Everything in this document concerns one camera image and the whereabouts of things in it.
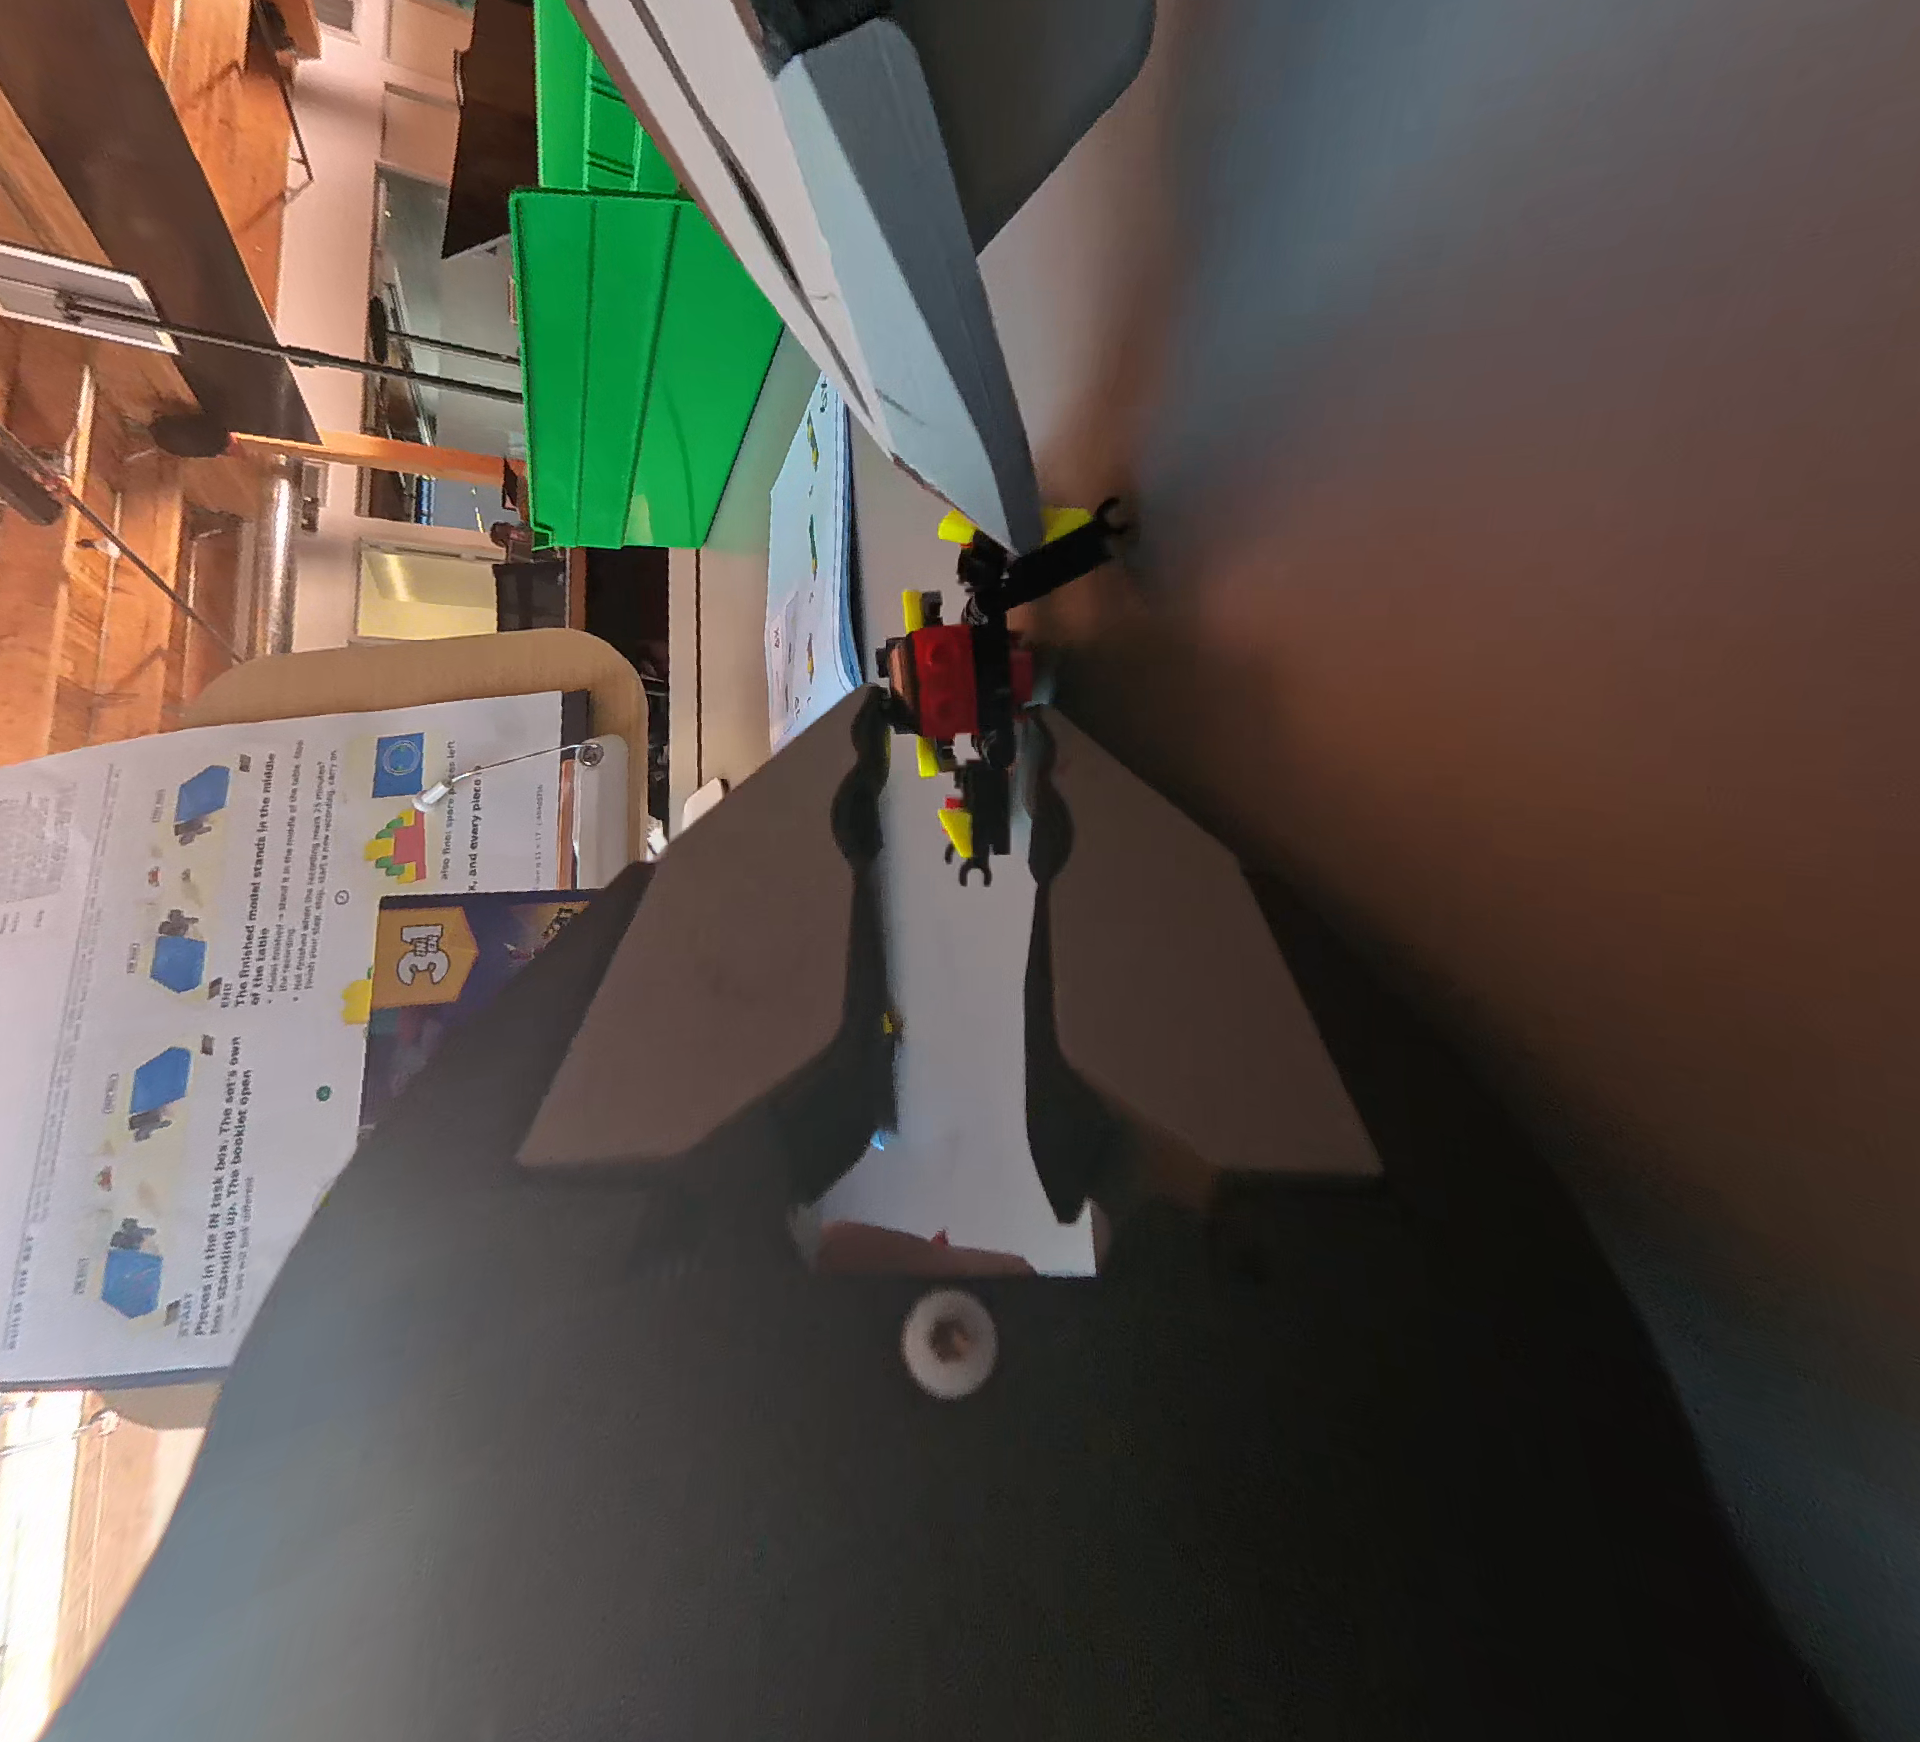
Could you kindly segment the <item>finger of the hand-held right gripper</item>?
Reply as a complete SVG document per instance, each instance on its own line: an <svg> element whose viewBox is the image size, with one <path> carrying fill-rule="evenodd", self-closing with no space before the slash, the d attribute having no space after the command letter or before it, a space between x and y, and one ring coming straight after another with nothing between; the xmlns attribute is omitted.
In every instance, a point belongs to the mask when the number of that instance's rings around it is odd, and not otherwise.
<svg viewBox="0 0 1920 1742"><path fill-rule="evenodd" d="M904 445L895 0L565 0L667 161L882 452Z"/></svg>
<svg viewBox="0 0 1920 1742"><path fill-rule="evenodd" d="M868 377L868 425L1011 554L1040 480L914 44L873 17L778 75L781 119Z"/></svg>

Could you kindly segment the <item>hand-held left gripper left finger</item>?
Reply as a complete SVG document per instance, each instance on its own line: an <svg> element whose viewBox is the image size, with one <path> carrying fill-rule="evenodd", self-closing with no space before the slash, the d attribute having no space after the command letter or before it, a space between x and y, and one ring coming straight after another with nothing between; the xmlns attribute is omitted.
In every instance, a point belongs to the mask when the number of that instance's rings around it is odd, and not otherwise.
<svg viewBox="0 0 1920 1742"><path fill-rule="evenodd" d="M787 1200L897 1126L882 947L882 690L802 727L672 838L518 1148L530 1172L664 1173L740 1131Z"/></svg>

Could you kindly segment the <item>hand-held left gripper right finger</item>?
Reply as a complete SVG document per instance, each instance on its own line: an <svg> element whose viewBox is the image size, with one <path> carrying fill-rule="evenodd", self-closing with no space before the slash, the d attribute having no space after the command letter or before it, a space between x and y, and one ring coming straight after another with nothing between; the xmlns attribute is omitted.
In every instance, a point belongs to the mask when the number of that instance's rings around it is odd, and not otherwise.
<svg viewBox="0 0 1920 1742"><path fill-rule="evenodd" d="M1233 855L1059 708L1026 723L1025 1133L1048 1208L1379 1183Z"/></svg>

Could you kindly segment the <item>red black yellow lego model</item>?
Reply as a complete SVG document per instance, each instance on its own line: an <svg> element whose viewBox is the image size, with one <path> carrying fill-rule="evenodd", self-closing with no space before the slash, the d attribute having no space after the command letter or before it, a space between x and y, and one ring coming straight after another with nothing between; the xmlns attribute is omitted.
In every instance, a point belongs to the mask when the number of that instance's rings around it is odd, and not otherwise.
<svg viewBox="0 0 1920 1742"><path fill-rule="evenodd" d="M1019 723L1038 686L1034 651L1011 617L1116 561L1130 533L1116 499L1044 506L1040 547L1015 555L950 508L939 540L954 547L962 605L950 617L939 590L903 592L903 627L874 653L882 714L912 743L917 774L943 779L945 863L962 886L986 885L1011 850Z"/></svg>

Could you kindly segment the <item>purple lego set box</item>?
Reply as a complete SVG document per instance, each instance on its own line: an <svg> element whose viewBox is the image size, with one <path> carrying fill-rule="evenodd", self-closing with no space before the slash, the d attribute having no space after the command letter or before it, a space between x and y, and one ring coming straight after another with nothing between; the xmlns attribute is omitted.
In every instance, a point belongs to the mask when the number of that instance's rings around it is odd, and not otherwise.
<svg viewBox="0 0 1920 1742"><path fill-rule="evenodd" d="M536 1001L494 1045L499 1001L596 905L629 919L654 871L636 863L605 886L389 895L374 931L354 1148L427 1113L437 1148L472 1143L480 1163L506 1163L506 1131L529 1126L553 1073L546 1046L569 1045L578 1021L549 1037L549 1006Z"/></svg>

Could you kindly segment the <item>open lego instruction booklet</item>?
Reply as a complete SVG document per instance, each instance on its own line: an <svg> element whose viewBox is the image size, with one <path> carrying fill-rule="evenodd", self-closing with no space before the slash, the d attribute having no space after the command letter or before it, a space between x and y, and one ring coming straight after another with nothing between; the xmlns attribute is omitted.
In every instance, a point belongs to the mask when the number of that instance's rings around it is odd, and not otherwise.
<svg viewBox="0 0 1920 1742"><path fill-rule="evenodd" d="M763 673L770 751L862 683L853 418L818 379L770 488Z"/></svg>

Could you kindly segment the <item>small green plastic bin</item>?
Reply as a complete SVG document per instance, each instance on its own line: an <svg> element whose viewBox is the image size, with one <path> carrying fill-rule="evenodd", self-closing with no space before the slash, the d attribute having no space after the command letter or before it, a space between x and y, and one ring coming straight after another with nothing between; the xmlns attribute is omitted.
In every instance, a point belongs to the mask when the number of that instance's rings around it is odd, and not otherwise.
<svg viewBox="0 0 1920 1742"><path fill-rule="evenodd" d="M682 191L565 0L534 0L534 52L544 190L646 196Z"/></svg>

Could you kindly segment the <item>large green plastic bin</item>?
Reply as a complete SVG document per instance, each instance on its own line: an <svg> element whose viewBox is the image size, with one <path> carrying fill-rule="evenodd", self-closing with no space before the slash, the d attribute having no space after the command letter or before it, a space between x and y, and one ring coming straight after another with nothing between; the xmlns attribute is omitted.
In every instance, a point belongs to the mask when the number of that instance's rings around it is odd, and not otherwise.
<svg viewBox="0 0 1920 1742"><path fill-rule="evenodd" d="M534 531L702 545L778 311L687 196L521 190L509 219Z"/></svg>

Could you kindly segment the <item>beige wooden chair back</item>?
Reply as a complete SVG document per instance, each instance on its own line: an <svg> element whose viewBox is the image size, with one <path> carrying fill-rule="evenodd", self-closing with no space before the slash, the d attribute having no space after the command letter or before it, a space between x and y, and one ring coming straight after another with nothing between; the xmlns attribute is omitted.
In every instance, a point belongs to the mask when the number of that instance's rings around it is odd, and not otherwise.
<svg viewBox="0 0 1920 1742"><path fill-rule="evenodd" d="M650 825L649 700L632 662L584 630L473 632L251 658L220 673L196 698L181 702L176 724L251 724L523 692L585 692L591 729L626 743L631 754L629 857L640 860Z"/></svg>

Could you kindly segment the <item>printed task instruction sheet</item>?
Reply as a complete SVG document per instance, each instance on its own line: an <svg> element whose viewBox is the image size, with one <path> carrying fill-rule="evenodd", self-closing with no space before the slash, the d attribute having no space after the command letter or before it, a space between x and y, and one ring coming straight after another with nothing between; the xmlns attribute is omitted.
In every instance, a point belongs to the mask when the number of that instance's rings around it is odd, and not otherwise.
<svg viewBox="0 0 1920 1742"><path fill-rule="evenodd" d="M201 724L2 771L2 1381L221 1372L363 1124L393 898L626 863L584 692Z"/></svg>

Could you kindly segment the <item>dark ceiling beam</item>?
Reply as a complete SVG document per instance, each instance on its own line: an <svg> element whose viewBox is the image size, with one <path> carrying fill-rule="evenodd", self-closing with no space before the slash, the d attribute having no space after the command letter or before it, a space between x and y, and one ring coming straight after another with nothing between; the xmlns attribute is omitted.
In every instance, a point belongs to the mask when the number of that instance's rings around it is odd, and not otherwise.
<svg viewBox="0 0 1920 1742"><path fill-rule="evenodd" d="M231 433L313 440L126 0L2 0L2 88L106 267L137 276L164 322L247 342L184 349L201 410Z"/></svg>

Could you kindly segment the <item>grey metal pipe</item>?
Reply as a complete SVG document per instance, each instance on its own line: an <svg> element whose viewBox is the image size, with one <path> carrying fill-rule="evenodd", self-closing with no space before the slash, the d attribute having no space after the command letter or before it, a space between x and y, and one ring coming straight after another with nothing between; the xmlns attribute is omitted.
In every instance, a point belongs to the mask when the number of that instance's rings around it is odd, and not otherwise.
<svg viewBox="0 0 1920 1742"><path fill-rule="evenodd" d="M303 465L281 452L253 453L258 506L251 525L250 655L290 653L300 601Z"/></svg>

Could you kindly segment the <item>white framed ceiling panel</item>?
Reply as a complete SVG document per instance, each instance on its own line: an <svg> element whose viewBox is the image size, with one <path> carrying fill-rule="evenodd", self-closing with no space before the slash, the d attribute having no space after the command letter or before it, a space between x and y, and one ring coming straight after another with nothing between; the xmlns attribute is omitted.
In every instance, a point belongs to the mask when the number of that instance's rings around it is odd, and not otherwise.
<svg viewBox="0 0 1920 1742"><path fill-rule="evenodd" d="M110 267L2 245L2 319L174 357L144 283Z"/></svg>

